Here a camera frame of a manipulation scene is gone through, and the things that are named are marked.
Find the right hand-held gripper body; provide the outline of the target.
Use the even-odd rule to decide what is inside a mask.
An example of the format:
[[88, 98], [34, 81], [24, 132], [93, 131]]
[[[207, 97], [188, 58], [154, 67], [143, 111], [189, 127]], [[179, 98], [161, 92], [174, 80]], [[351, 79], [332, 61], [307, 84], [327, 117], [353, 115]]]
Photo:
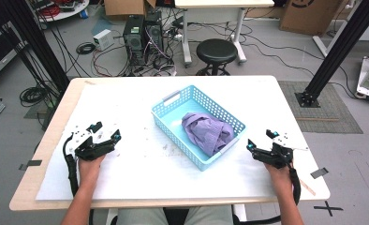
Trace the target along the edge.
[[269, 155], [263, 157], [263, 162], [281, 169], [290, 166], [294, 158], [295, 151], [307, 151], [306, 146], [296, 144], [287, 134], [280, 135], [272, 140], [272, 146], [266, 150]]

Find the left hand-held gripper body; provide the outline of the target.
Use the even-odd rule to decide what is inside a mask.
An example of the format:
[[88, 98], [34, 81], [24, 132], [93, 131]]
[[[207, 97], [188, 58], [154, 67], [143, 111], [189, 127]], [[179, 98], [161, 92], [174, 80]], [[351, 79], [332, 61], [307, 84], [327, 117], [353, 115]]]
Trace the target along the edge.
[[75, 131], [68, 139], [68, 150], [70, 153], [74, 153], [76, 157], [83, 160], [91, 161], [99, 157], [102, 157], [109, 152], [97, 152], [95, 145], [109, 140], [103, 136], [101, 130], [96, 133], [85, 131]]

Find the purple shorts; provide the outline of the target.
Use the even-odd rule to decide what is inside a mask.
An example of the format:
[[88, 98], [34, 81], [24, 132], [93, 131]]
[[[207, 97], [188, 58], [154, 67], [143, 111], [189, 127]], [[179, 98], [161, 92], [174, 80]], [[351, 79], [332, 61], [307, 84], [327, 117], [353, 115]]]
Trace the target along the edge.
[[203, 112], [188, 112], [182, 127], [189, 140], [212, 157], [234, 139], [233, 127]]

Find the light blue plastic basket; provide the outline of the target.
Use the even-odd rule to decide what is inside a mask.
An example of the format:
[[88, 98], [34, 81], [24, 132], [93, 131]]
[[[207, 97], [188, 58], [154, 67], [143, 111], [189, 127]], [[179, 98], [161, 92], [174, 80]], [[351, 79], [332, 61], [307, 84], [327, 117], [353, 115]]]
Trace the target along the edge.
[[[189, 140], [185, 129], [182, 127], [182, 118], [187, 113], [207, 113], [231, 125], [233, 128], [233, 140], [212, 157], [207, 156], [198, 146]], [[240, 140], [246, 130], [246, 125], [243, 122], [199, 90], [195, 85], [189, 85], [182, 90], [177, 90], [164, 97], [153, 106], [152, 114], [155, 123], [200, 171], [205, 171], [215, 163]]]

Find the person's left hand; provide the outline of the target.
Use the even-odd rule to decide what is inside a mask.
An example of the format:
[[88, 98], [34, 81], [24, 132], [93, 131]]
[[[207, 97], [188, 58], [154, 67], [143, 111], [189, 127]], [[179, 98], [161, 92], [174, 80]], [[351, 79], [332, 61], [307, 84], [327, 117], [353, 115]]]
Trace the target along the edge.
[[81, 188], [95, 188], [96, 181], [99, 176], [100, 166], [104, 160], [104, 156], [98, 157], [95, 160], [86, 161], [79, 160], [80, 169], [80, 187]]

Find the white table cover sheet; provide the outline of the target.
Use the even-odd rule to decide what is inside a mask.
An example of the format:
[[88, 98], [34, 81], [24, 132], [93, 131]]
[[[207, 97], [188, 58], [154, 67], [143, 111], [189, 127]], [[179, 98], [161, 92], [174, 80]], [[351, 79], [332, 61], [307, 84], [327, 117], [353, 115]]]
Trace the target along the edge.
[[[239, 141], [205, 171], [199, 168], [155, 123], [153, 106], [189, 85], [212, 98], [246, 125]], [[80, 93], [75, 96], [74, 90]], [[212, 204], [268, 202], [275, 198], [268, 173], [246, 149], [247, 140], [269, 149], [266, 130], [287, 134], [296, 144], [308, 145], [273, 76], [183, 76], [75, 79], [66, 92], [74, 104], [37, 194], [40, 201], [71, 197], [63, 153], [75, 131], [101, 122], [107, 139], [117, 129], [122, 139], [102, 163], [95, 200], [121, 204]], [[316, 192], [302, 185], [302, 200], [324, 200], [330, 191], [322, 177], [311, 173], [317, 164], [308, 148], [294, 152], [294, 166]]]

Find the black tape strip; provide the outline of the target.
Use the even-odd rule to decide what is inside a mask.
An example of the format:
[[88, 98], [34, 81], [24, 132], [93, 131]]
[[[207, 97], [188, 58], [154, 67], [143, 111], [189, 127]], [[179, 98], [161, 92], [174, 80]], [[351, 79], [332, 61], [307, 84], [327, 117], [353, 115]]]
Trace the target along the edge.
[[40, 166], [42, 160], [28, 160], [25, 164], [21, 164], [19, 167], [20, 171], [26, 171], [28, 167]]
[[323, 176], [325, 174], [327, 174], [329, 171], [326, 169], [326, 168], [321, 168], [321, 169], [318, 169], [314, 172], [311, 172], [311, 176], [314, 178], [314, 179], [317, 179], [319, 178], [320, 176]]

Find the thin wooden stick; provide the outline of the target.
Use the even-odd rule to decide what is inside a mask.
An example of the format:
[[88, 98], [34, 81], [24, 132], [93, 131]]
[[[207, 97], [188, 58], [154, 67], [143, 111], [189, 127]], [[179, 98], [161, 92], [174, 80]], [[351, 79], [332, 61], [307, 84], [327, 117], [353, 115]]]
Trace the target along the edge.
[[300, 179], [300, 184], [308, 191], [310, 192], [313, 196], [316, 196], [316, 192], [311, 189], [302, 179]]

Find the black tape cross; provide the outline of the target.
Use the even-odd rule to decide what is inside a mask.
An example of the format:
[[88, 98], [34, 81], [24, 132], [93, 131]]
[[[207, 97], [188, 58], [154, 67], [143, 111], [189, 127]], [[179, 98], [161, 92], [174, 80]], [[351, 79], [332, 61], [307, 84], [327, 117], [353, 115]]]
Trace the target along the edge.
[[331, 206], [327, 201], [323, 205], [315, 205], [314, 209], [327, 211], [330, 217], [333, 216], [333, 211], [343, 211], [342, 207]]

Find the person's legs in grey trousers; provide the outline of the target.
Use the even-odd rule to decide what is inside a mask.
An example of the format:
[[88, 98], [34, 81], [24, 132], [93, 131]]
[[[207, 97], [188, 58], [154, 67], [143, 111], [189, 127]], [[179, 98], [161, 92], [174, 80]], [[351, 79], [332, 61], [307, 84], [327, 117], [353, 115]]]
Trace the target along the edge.
[[121, 209], [117, 225], [233, 225], [229, 205], [196, 206], [187, 209], [184, 218], [167, 218], [163, 208]]

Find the black round stool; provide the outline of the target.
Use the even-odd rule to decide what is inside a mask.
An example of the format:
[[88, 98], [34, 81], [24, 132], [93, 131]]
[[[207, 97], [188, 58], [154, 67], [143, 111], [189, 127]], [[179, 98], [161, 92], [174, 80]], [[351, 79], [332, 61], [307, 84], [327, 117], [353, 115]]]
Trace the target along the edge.
[[202, 41], [196, 50], [198, 58], [206, 67], [197, 72], [198, 76], [216, 76], [218, 72], [229, 76], [226, 65], [233, 62], [238, 55], [235, 45], [227, 40], [210, 38]]

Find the grey computer tower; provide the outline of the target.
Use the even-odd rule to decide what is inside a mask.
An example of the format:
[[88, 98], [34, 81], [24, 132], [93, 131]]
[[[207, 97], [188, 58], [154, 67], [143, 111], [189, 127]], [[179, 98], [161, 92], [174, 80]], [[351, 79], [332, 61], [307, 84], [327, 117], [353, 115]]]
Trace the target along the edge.
[[164, 55], [162, 18], [160, 11], [152, 11], [145, 18], [145, 51], [148, 55], [159, 53]]

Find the white round table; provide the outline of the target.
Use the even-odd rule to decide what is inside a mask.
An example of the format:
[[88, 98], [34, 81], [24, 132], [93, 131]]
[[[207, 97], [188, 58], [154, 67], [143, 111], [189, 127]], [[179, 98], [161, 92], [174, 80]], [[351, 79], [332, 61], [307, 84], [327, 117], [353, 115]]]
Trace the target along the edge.
[[53, 22], [71, 16], [86, 18], [90, 0], [28, 0], [41, 22]]

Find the brown cardboard box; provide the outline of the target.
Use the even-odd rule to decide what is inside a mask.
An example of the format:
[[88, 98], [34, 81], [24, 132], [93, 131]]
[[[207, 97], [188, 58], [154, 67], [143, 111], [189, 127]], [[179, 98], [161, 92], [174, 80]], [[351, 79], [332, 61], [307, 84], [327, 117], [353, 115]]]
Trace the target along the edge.
[[106, 14], [109, 16], [144, 14], [154, 8], [156, 0], [104, 0]]

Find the white desk with white legs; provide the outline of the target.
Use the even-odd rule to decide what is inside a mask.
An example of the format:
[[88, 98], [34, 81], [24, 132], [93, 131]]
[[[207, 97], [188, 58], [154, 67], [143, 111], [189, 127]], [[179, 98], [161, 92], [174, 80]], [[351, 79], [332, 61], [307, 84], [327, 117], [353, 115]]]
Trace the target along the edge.
[[268, 8], [273, 6], [273, 0], [174, 0], [175, 6], [183, 11], [182, 47], [184, 66], [192, 63], [188, 40], [189, 23], [223, 23], [236, 22], [235, 33], [230, 35], [231, 42], [238, 51], [240, 63], [246, 61], [239, 37], [242, 30], [245, 12], [248, 8]]

